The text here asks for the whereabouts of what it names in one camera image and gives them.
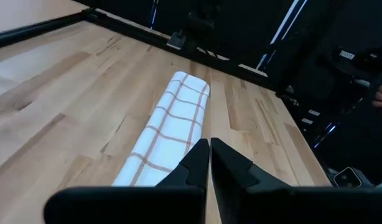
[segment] black equipment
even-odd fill
[[[199,2],[197,10],[188,14],[185,28],[174,32],[167,45],[180,50],[185,44],[188,51],[196,51],[198,43],[204,42],[214,31],[219,11],[218,1]]]
[[[359,54],[337,47],[320,55],[317,65],[336,77],[327,101],[295,105],[288,96],[293,99],[285,99],[288,108],[321,163],[337,171],[349,167],[372,184],[382,183],[382,108],[371,105],[382,85],[382,47]]]
[[[46,203],[51,223],[205,223],[207,172],[221,222],[382,222],[382,189],[291,187],[217,138],[200,140],[156,187],[67,189]]]

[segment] dish towel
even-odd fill
[[[201,138],[208,84],[176,72],[113,186],[155,186]]]

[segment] checkered towel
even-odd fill
[[[113,186],[155,186],[176,168],[202,134],[209,86],[176,72]]]

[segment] butcher block countertop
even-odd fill
[[[176,71],[210,85],[203,138],[290,185],[330,185],[271,90],[80,22],[0,49],[0,223],[43,223],[56,191],[111,185]]]

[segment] folded towel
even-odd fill
[[[176,72],[113,186],[155,186],[201,138],[208,84]]]

